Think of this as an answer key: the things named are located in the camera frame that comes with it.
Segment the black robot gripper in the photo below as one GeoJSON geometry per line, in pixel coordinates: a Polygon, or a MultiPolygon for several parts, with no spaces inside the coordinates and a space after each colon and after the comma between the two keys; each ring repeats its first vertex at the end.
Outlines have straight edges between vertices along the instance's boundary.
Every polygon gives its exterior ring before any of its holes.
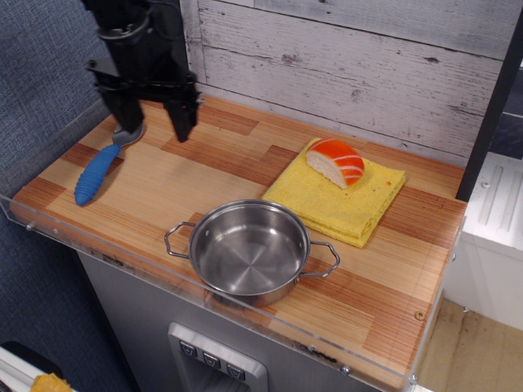
{"type": "Polygon", "coordinates": [[[86,1],[110,56],[88,62],[105,105],[124,131],[143,123],[138,99],[165,103],[180,143],[197,125],[197,76],[186,54],[178,1],[86,1]]]}

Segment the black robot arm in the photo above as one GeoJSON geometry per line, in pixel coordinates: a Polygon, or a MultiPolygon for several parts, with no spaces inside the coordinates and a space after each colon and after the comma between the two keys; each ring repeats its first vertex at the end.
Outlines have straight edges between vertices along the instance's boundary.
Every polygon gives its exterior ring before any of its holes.
{"type": "Polygon", "coordinates": [[[109,56],[87,68],[105,105],[125,132],[144,121],[140,103],[159,102],[177,139],[188,140],[197,124],[197,76],[190,70],[178,1],[86,1],[109,56]]]}

